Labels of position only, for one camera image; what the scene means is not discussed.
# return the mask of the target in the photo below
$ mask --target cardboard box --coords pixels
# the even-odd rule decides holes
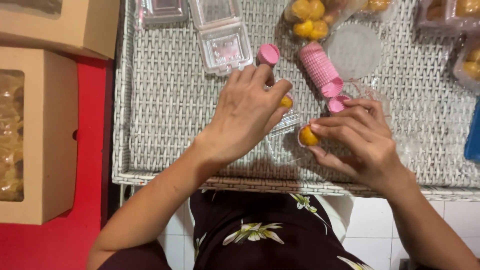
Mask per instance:
[[[74,61],[45,50],[0,47],[0,73],[23,74],[24,92],[20,119],[24,195],[21,202],[0,201],[0,222],[43,224],[73,206],[77,66]]]
[[[120,0],[0,0],[0,46],[113,59],[119,10]]]

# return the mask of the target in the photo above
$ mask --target white wicker tray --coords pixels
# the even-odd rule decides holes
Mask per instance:
[[[288,0],[243,0],[243,20],[255,52],[275,43],[276,76],[289,78],[302,121],[324,104],[305,73],[280,17]],[[394,134],[420,141],[409,167],[428,199],[480,201],[479,170],[463,157],[475,97],[454,84],[448,56],[454,39],[423,38],[414,28],[416,3],[400,1],[385,23],[361,22],[382,40],[382,60],[365,83],[391,99]],[[126,0],[118,42],[113,131],[113,175],[118,184],[144,185],[190,145],[214,114],[224,77],[203,70],[192,20],[135,31],[134,0]],[[337,196],[377,194],[311,158],[276,166],[259,144],[202,188]]]

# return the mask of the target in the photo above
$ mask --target red table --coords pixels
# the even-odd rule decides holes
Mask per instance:
[[[0,270],[85,269],[106,221],[112,64],[78,61],[79,128],[73,209],[42,226],[0,224]]]

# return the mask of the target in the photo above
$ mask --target floor tile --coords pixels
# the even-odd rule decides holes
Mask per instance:
[[[195,264],[195,249],[193,248],[193,238],[190,235],[183,237],[184,242],[184,268],[185,270],[192,270]]]
[[[390,270],[398,270],[401,259],[408,259],[408,253],[403,248],[400,238],[392,239],[392,258],[390,260]]]
[[[387,200],[357,198],[353,205],[347,238],[391,238],[393,215]]]
[[[168,265],[172,270],[183,270],[183,235],[161,235],[158,241],[163,247]]]
[[[480,202],[445,202],[444,218],[460,237],[480,237]]]
[[[183,210],[183,234],[184,235],[193,235],[193,217],[190,215],[190,199],[184,203]]]
[[[480,237],[462,237],[463,242],[471,249],[477,258],[480,258]]]
[[[429,201],[430,204],[433,206],[433,209],[437,211],[437,213],[443,218],[444,217],[444,208],[445,202],[444,201]],[[398,231],[396,229],[395,220],[393,220],[393,238],[398,238]]]
[[[373,269],[390,269],[391,238],[345,238],[343,247]]]
[[[165,235],[183,235],[184,205],[182,204],[170,218],[167,227],[162,232]]]

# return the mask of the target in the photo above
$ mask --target person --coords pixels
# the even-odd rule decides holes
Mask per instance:
[[[272,86],[265,91],[264,86]],[[197,189],[247,154],[282,119],[291,90],[267,65],[234,71],[211,122],[168,168],[131,197],[93,244],[87,269],[170,269],[156,241],[190,198],[195,221],[195,269],[370,270],[348,253],[323,206],[313,197]],[[477,259],[437,214],[396,154],[381,103],[354,99],[332,117],[311,119],[319,137],[337,140],[351,156],[309,147],[320,166],[338,170],[382,194],[410,258],[439,270],[479,270]]]

